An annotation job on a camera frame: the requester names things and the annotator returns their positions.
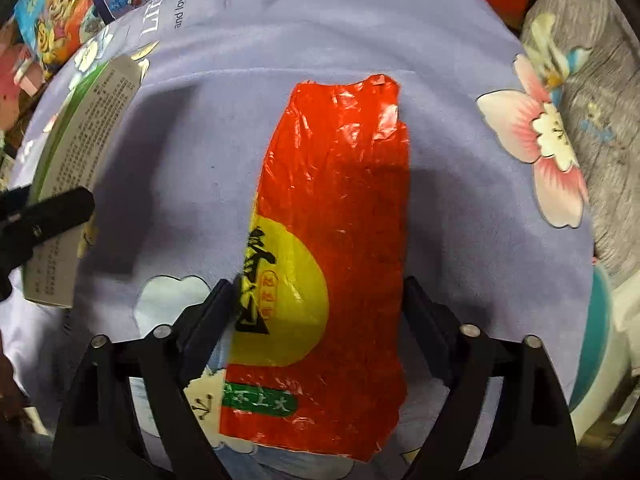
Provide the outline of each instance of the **black clamp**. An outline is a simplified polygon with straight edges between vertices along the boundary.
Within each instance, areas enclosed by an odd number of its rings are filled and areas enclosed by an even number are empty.
[[[30,187],[0,194],[0,301],[11,295],[9,273],[28,262],[33,248],[89,221],[94,196],[77,187],[27,206]]]
[[[199,378],[238,305],[220,280],[207,299],[187,307],[173,326],[112,343],[97,335],[84,354],[62,407],[53,447],[56,478],[230,480],[202,433],[183,389]],[[130,377],[142,377],[173,472],[153,465],[136,418]]]
[[[449,396],[406,480],[569,480],[577,475],[574,427],[540,338],[492,339],[427,298],[415,278],[402,307],[428,367]],[[504,377],[482,459],[460,470],[490,377]]]

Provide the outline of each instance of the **yellow circle print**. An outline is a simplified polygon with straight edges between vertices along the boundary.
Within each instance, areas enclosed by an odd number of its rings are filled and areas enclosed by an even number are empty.
[[[322,339],[329,299],[322,270],[278,222],[252,215],[244,254],[242,314],[229,362],[288,366]]]

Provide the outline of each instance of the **green label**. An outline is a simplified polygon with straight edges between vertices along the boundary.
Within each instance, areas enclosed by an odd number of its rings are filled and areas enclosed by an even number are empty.
[[[94,84],[96,79],[98,79],[98,76],[106,66],[106,63],[97,66],[91,73],[85,76],[73,92],[67,96],[65,103],[62,106],[62,110],[60,110],[53,129],[49,134],[49,138],[47,139],[44,150],[42,151],[42,155],[40,156],[40,161],[38,162],[33,182],[31,183],[29,203],[36,203],[40,199],[40,190],[42,189],[42,184],[47,176],[47,170],[49,169],[53,156],[56,153],[56,148],[60,144],[62,137],[65,135],[66,127],[69,126],[72,117],[82,102],[82,98],[84,98],[91,88],[91,85]]]
[[[298,409],[298,400],[293,394],[284,390],[225,383],[222,405],[244,412],[289,416]]]

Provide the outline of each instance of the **lavender fabric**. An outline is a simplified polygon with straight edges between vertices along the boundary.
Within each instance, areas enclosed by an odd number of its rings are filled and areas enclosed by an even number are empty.
[[[591,219],[585,212],[578,228],[549,225],[530,165],[483,121],[479,96],[522,91],[512,63],[523,53],[484,0],[154,0],[95,41],[50,84],[13,180],[33,178],[43,130],[69,87],[98,62],[146,46],[142,87],[95,187],[98,235],[74,308],[25,301],[14,274],[16,291],[0,309],[6,354],[49,427],[91,335],[141,335],[134,309],[149,279],[198,276],[211,287],[241,269],[262,157],[295,84],[372,73],[400,83],[410,133],[406,275],[492,336],[539,335],[571,393],[591,290]],[[333,479],[346,468],[350,478],[400,478],[447,390],[430,378],[404,321],[399,331],[408,397],[372,462],[323,468],[324,457],[261,449],[260,458],[221,446],[232,475]],[[492,384],[469,463],[481,454],[498,391]]]

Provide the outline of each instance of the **red bag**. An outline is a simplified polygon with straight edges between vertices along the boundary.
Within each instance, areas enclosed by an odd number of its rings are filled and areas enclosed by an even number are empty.
[[[398,90],[384,75],[294,89],[258,184],[221,433],[366,461],[398,423]]]

